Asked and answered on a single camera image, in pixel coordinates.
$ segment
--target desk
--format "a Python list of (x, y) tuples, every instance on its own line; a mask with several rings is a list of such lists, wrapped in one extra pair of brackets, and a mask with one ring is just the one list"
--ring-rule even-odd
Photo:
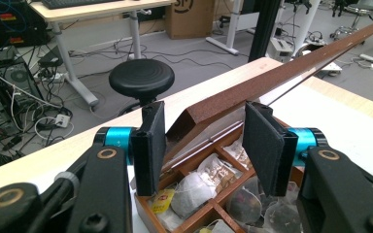
[(78, 19), (82, 17), (95, 17), (110, 13), (130, 12), (130, 28), (133, 38), (134, 56), (136, 59), (138, 59), (141, 58), (141, 47), (136, 11), (144, 8), (155, 8), (170, 5), (173, 2), (175, 2), (175, 0), (121, 0), (117, 2), (56, 10), (46, 8), (41, 2), (33, 2), (30, 4), (30, 6), (52, 26), (52, 32), (55, 35), (60, 54), (63, 58), (63, 62), (65, 63), (65, 67), (68, 70), (66, 80), (77, 90), (77, 92), (84, 98), (89, 106), (94, 106), (99, 102), (99, 100), (81, 83), (81, 81), (77, 79), (74, 72), (74, 67), (68, 54), (68, 50), (66, 49), (62, 38), (62, 31), (60, 30), (59, 23), (65, 20)]
[[(278, 61), (270, 58), (260, 58), (232, 71), (214, 77), (204, 83), (200, 83), (164, 98), (166, 129), (169, 129), (175, 119), (187, 106), (225, 90), (232, 85), (241, 83), (253, 76), (273, 69), (280, 64), (281, 63)], [(316, 111), (313, 106), (311, 106), (311, 103), (314, 103), (314, 106), (323, 107), (325, 109)], [(331, 109), (334, 104), (336, 105), (336, 107), (334, 107), (336, 109), (333, 110), (337, 111), (335, 113), (332, 112)], [(293, 124), (293, 126), (313, 126), (318, 128), (325, 126), (324, 133), (327, 131), (326, 126), (328, 124), (331, 125), (331, 121), (334, 119), (334, 117), (329, 117), (336, 116), (336, 120), (342, 122), (342, 124), (336, 125), (336, 134), (341, 137), (349, 137), (354, 136), (351, 134), (356, 134), (355, 132), (349, 131), (351, 125), (356, 126), (356, 122), (351, 120), (351, 117), (358, 120), (366, 120), (360, 122), (358, 127), (362, 127), (367, 122), (373, 121), (373, 102), (316, 78), (311, 78), (292, 90), (289, 94), (276, 101), (272, 105), (272, 108), (274, 109), (274, 115), (276, 117), (279, 117), (289, 124)], [(141, 123), (141, 111), (136, 110), (127, 115), (110, 120), (102, 125), (88, 129), (81, 134), (48, 148), (36, 151), (22, 159), (6, 164), (0, 167), (0, 187), (9, 183), (30, 182), (38, 185), (40, 191), (43, 191), (52, 183), (53, 178), (57, 173), (66, 170), (86, 149), (90, 147), (93, 141), (93, 136), (100, 127), (137, 127), (140, 126)], [(336, 145), (333, 145), (336, 143), (337, 139), (334, 138), (333, 140), (331, 136), (333, 136), (332, 133), (327, 135), (329, 143), (332, 147), (337, 149)], [(367, 129), (365, 133), (360, 134), (360, 139), (368, 140), (364, 143), (367, 143), (370, 146), (373, 146), (373, 141), (371, 140), (372, 137), (373, 131), (371, 131), (371, 128)], [(373, 153), (361, 153), (360, 156), (365, 157), (366, 160), (368, 160), (373, 156)], [(373, 160), (371, 161), (371, 164), (360, 165), (367, 165), (362, 166), (364, 169), (367, 169), (368, 165), (373, 167)], [(134, 203), (132, 207), (134, 232), (145, 232), (146, 228), (136, 213)]]

